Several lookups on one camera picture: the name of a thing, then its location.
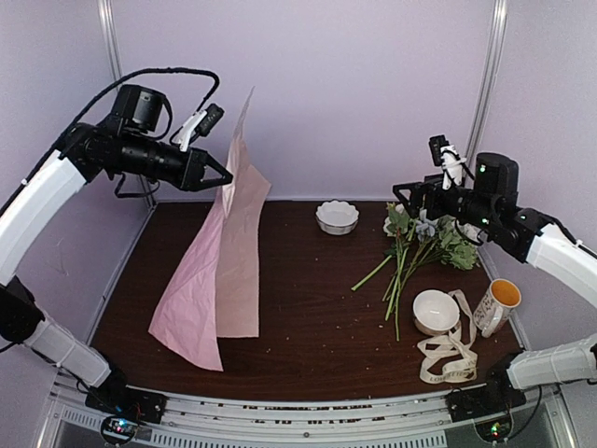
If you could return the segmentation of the green leafy flower bunch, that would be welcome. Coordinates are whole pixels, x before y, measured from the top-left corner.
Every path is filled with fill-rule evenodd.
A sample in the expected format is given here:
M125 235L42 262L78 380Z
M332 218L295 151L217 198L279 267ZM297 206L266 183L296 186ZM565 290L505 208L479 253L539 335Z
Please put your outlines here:
M439 262L460 271L470 271L479 265L477 247L456 229L453 217L431 219L426 210L411 217L404 205L388 203L382 230L392 240L384 258L371 272L351 287L355 292L389 263L393 274L383 294L387 303L385 319L393 319L396 339L400 339L400 298L410 278L428 264Z

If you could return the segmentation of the pink wrapping paper sheet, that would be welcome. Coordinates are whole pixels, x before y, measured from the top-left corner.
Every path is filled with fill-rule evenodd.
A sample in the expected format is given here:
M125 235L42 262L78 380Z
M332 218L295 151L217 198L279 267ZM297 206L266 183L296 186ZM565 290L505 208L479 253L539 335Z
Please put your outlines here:
M243 107L229 145L233 179L218 189L148 328L165 347L208 371L223 369L219 339L259 335L258 228L271 184L249 158L248 110Z

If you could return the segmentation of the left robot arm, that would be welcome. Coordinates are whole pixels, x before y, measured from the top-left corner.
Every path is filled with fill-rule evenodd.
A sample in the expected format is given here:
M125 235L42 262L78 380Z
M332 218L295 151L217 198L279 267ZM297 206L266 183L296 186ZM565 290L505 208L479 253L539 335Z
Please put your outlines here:
M134 404L124 373L37 307L16 271L56 213L100 172L109 177L141 175L151 183L167 182L182 191L231 182L224 166L192 146L222 119L223 108L200 107L166 144L154 132L161 112L170 110L167 97L159 91L139 85L121 87L107 116L96 125L75 122L1 209L2 338L29 347L69 372L114 414L125 414Z

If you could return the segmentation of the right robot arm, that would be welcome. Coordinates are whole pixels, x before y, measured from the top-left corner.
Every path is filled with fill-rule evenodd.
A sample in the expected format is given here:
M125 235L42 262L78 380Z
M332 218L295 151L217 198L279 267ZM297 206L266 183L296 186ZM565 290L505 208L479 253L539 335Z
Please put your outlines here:
M550 274L588 303L596 302L596 254L559 219L517 205L519 165L505 155L476 157L472 188L444 186L446 175L397 184L393 193L411 217L425 209L432 219L450 216L485 232L510 256ZM596 381L596 337L544 350L524 351L497 364L497 377L478 394L484 411L499 411L514 389Z

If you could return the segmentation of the small scalloped white bowl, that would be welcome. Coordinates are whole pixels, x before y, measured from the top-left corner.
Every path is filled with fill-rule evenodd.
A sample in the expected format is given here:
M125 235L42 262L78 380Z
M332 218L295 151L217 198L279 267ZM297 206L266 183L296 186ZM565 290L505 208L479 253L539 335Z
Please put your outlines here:
M355 229L359 211L350 203L334 200L318 205L315 218L320 230L324 233L343 236Z

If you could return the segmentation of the round white bowl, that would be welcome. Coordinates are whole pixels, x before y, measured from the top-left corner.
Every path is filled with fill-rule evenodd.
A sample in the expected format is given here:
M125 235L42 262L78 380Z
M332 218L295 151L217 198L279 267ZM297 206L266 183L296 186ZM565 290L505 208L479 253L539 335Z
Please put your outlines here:
M428 336L445 334L460 320L460 308L455 299L436 289L419 293L413 301L412 311L415 327Z

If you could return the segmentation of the white mug yellow inside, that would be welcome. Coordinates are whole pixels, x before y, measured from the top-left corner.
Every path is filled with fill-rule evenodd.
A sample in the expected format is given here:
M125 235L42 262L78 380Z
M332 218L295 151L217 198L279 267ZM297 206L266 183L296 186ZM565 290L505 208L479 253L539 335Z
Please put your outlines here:
M489 338L499 331L520 304L521 292L514 283L502 278L492 280L473 312L481 336Z

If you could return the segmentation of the cream printed ribbon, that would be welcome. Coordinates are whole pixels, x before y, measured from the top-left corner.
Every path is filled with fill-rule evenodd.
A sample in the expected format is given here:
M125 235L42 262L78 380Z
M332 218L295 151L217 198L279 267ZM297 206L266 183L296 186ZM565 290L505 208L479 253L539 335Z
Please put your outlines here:
M477 327L461 289L448 292L460 308L458 324L447 333L428 336L417 343L423 354L420 379L428 384L463 383L477 378L478 355L470 347L475 342Z

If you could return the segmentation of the right aluminium frame post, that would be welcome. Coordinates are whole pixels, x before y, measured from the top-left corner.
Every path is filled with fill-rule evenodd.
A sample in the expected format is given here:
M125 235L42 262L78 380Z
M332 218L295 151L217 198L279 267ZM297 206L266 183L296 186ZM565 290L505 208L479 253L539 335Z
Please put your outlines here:
M469 162L474 161L475 156L479 151L486 118L490 110L493 90L503 54L507 29L507 13L507 0L495 0L493 2L493 14L485 63L479 87L479 97L466 145L465 154Z

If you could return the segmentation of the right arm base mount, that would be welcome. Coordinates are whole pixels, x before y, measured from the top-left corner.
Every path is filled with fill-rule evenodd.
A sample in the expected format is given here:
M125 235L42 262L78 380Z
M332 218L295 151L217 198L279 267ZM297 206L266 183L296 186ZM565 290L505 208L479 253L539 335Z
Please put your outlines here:
M480 419L495 413L506 413L526 403L521 391L509 391L504 396L493 393L484 385L470 389L454 389L445 397L453 423Z

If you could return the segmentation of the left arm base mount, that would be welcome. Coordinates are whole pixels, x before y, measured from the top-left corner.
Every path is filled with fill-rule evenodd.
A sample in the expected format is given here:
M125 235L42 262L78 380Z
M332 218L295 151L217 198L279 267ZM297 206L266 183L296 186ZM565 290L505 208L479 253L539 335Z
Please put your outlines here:
M156 392L127 388L124 398L116 405L105 404L88 393L85 405L103 413L115 414L133 422L159 424L167 404L167 397Z

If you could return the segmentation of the aluminium front rail base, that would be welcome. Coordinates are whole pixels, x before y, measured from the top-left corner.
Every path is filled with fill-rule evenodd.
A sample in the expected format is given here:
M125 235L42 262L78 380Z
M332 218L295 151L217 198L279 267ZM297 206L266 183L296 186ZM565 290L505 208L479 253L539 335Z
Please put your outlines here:
M148 409L115 422L57 375L36 447L576 447L562 393L545 386L498 413L473 413L475 387L389 399L249 401L136 387Z

